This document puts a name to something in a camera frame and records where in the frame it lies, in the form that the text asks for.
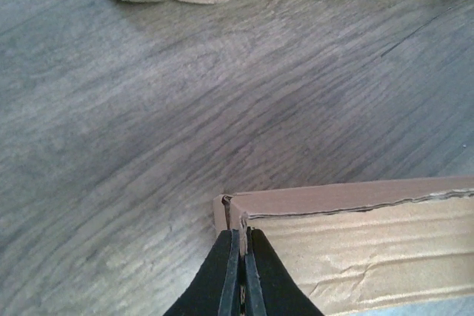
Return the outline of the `cardboard box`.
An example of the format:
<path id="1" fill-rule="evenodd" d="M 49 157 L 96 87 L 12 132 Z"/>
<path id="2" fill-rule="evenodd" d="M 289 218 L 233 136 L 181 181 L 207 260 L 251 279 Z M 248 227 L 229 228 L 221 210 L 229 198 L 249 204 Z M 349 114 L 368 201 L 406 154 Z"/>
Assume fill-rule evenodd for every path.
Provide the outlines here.
<path id="1" fill-rule="evenodd" d="M 220 195 L 217 231 L 260 229 L 326 315 L 473 293 L 473 178 Z"/>

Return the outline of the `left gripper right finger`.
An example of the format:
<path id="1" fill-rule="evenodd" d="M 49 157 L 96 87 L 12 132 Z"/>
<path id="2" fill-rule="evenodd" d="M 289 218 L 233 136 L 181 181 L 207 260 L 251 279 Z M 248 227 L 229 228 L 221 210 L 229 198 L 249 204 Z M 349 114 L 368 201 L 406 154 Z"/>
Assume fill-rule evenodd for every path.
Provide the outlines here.
<path id="1" fill-rule="evenodd" d="M 247 229 L 244 268 L 244 313 L 246 315 L 313 316 L 322 314 L 297 287 L 260 229 Z"/>

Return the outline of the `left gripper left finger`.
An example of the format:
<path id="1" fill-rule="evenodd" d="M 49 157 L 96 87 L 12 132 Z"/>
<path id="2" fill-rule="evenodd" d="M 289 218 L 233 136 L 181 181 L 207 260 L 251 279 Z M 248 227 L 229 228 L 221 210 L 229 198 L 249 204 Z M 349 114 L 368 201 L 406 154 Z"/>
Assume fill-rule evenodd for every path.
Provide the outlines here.
<path id="1" fill-rule="evenodd" d="M 239 233 L 224 230 L 190 285 L 164 315 L 240 315 L 239 266 Z"/>

